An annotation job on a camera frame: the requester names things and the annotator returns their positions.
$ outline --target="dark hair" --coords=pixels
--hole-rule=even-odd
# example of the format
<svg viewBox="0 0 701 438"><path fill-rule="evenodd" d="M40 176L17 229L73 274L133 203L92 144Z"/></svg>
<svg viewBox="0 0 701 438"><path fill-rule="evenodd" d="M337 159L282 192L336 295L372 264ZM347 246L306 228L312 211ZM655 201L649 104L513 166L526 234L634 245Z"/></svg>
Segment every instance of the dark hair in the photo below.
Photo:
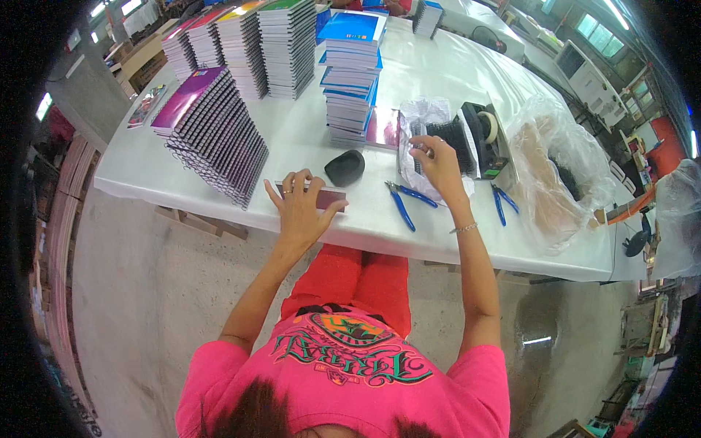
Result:
<svg viewBox="0 0 701 438"><path fill-rule="evenodd" d="M440 438L428 426L395 418L399 438ZM214 434L207 433L202 412L200 438L291 438L287 424L287 395L275 398L273 381L255 378L246 387L231 415L220 416Z"/></svg>

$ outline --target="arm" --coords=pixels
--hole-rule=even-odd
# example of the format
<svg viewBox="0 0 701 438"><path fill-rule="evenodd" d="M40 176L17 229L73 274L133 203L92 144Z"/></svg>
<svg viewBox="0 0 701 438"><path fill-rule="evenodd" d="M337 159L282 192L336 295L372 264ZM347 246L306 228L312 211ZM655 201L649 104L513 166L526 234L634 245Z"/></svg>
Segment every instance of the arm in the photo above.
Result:
<svg viewBox="0 0 701 438"><path fill-rule="evenodd" d="M399 4L399 0L385 0L385 6L393 17L399 17L400 15L406 15L408 13L408 11Z"/></svg>
<svg viewBox="0 0 701 438"><path fill-rule="evenodd" d="M419 160L426 177L448 205L455 228L472 225L475 218L472 217L470 199L463 188L455 149L439 137L412 137L410 142L423 144L422 149L413 149L411 154ZM433 159L427 157L428 149L433 150ZM458 354L460 357L477 345L501 347L501 326L496 278L482 237L477 228L457 236L465 308L465 331Z"/></svg>
<svg viewBox="0 0 701 438"><path fill-rule="evenodd" d="M307 192L304 192L305 180L311 180ZM316 198L325 183L319 177L312 177L308 169L287 175L283 190L291 193L284 200L267 179L264 183L268 196L280 212L280 237L270 259L238 300L219 335L220 341L239 345L248 354L261 332L280 283L329 228L336 212L348 204L345 200L336 201L319 215Z"/></svg>
<svg viewBox="0 0 701 438"><path fill-rule="evenodd" d="M349 3L355 0L331 0L331 6L334 8L345 8Z"/></svg>

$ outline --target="plastic bag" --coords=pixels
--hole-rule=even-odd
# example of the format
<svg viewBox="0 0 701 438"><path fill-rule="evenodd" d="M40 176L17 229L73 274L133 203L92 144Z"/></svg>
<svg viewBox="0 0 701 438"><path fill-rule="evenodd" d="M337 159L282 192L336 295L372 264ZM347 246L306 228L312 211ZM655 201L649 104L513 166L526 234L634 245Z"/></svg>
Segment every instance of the plastic bag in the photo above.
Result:
<svg viewBox="0 0 701 438"><path fill-rule="evenodd" d="M409 187L423 193L435 202L443 204L442 196L438 193L438 190L433 188L428 178L416 172L414 168L414 157L409 154L409 151L411 151L413 147L409 143L409 138L411 138L411 124L413 122L419 122L425 125L426 123L443 123L452 120L453 117L450 113L448 99L442 97L428 99L427 97L420 96L418 99L402 102L400 111L404 117L401 120L402 132L400 135L399 151L397 153L399 173L409 184ZM472 138L472 136L469 135L470 128L468 128L466 124L464 128L467 130L468 137ZM475 183L469 177L463 176L463 187L468 196L472 196L475 192Z"/></svg>
<svg viewBox="0 0 701 438"><path fill-rule="evenodd" d="M657 182L657 231L653 278L701 275L701 166L682 160Z"/></svg>
<svg viewBox="0 0 701 438"><path fill-rule="evenodd" d="M595 210L613 203L615 183L606 155L566 107L542 95L526 101L507 136L518 177L509 192L538 247L546 254L559 254ZM549 157L571 172L579 201Z"/></svg>

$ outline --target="pink t-shirt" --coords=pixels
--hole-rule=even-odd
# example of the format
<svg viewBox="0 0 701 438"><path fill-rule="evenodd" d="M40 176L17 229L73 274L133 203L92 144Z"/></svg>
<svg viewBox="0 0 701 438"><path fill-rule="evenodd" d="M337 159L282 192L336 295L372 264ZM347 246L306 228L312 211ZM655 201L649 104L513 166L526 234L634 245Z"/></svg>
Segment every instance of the pink t-shirt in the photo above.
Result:
<svg viewBox="0 0 701 438"><path fill-rule="evenodd" d="M225 341L202 345L175 414L179 436L199 433L202 412L213 427L258 376L275 382L276 396L287 394L292 434L337 424L369 438L394 437L399 417L426 423L443 437L508 436L509 394L499 348L471 348L443 374L391 328L350 310L281 321L251 357Z"/></svg>

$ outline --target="tape roll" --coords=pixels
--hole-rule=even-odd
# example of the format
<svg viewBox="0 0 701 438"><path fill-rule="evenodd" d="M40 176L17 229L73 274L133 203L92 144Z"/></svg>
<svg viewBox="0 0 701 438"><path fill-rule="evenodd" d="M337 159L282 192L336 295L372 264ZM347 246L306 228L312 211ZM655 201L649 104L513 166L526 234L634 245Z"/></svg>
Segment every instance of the tape roll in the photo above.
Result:
<svg viewBox="0 0 701 438"><path fill-rule="evenodd" d="M494 140L496 140L496 133L499 131L499 122L496 121L496 117L492 113L488 113L486 111L480 111L477 113L478 116L486 116L487 119L489 120L489 125L491 126L491 129L489 131L489 135L486 136L486 139L484 140L487 144L494 143Z"/></svg>

